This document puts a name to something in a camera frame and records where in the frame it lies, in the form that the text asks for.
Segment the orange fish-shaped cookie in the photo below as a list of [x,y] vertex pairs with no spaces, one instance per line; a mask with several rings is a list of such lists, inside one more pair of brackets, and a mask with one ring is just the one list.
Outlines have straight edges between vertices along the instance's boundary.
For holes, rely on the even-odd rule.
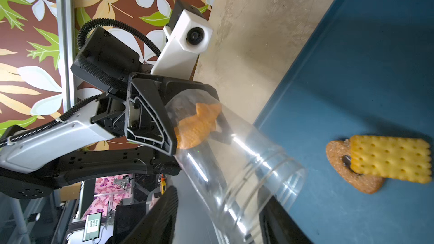
[[179,121],[174,128],[177,149],[191,149],[200,145],[211,132],[216,130],[217,117],[222,112],[222,105],[205,103],[196,104],[196,114]]

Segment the teal plastic tray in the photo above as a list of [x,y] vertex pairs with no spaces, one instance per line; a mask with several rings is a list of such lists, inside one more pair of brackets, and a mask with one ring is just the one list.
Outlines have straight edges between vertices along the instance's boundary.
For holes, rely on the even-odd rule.
[[326,146],[356,134],[434,141],[434,0],[335,0],[255,126],[307,170],[289,213],[316,244],[431,244],[434,185],[342,179]]

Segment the yellow rectangular cracker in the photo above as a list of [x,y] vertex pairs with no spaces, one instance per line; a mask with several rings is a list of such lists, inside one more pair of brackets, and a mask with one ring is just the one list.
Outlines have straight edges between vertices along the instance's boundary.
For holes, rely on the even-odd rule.
[[432,181],[430,148],[420,138],[356,135],[350,138],[350,167],[357,174],[427,184]]

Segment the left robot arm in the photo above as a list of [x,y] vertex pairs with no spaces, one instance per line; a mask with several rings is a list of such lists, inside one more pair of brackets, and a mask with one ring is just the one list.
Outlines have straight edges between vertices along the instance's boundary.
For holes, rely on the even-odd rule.
[[73,70],[103,93],[38,128],[9,127],[1,137],[1,192],[35,199],[92,178],[177,175],[179,143],[166,105],[190,89],[217,97],[213,87],[190,80],[212,29],[204,18],[184,11],[165,33],[168,43],[159,49],[120,21],[85,23]]

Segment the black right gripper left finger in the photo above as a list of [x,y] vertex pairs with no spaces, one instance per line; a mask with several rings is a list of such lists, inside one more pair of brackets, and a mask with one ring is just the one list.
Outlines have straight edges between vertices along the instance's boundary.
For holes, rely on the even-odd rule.
[[175,235],[179,199],[170,186],[121,244],[171,244]]

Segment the aluminium frame post left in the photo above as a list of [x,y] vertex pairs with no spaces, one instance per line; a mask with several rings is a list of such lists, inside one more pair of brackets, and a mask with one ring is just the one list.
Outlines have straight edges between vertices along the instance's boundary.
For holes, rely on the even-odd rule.
[[75,58],[75,15],[73,0],[56,0],[59,38],[58,70],[62,83],[63,110],[69,110],[76,101],[76,86],[71,66]]

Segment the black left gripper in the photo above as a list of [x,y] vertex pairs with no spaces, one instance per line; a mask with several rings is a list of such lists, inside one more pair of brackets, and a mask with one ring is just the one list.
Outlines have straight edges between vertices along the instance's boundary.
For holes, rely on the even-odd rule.
[[[125,136],[129,142],[168,156],[175,155],[177,142],[174,128],[179,121],[195,115],[197,103],[212,105],[221,102],[217,90],[208,84],[168,80],[163,92],[161,86],[164,82],[164,77],[138,72],[130,74],[126,101],[122,99],[125,95],[118,97],[112,93],[102,93],[97,98],[99,107],[91,123],[114,137]],[[223,114],[222,105],[222,112],[216,120],[216,130],[206,140],[230,144],[232,135],[233,130]]]

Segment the clear plastic cookie jar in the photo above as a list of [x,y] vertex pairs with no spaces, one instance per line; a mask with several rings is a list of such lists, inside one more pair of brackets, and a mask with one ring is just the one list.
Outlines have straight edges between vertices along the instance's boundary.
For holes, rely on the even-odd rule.
[[175,159],[227,243],[264,244],[261,211],[269,206],[289,215],[306,169],[225,105],[223,114],[233,130],[230,144],[208,139],[176,147]]

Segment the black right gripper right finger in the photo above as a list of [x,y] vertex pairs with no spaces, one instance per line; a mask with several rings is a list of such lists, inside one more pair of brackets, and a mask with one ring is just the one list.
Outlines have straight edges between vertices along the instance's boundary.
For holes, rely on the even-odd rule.
[[286,212],[266,206],[259,216],[264,244],[312,244]]

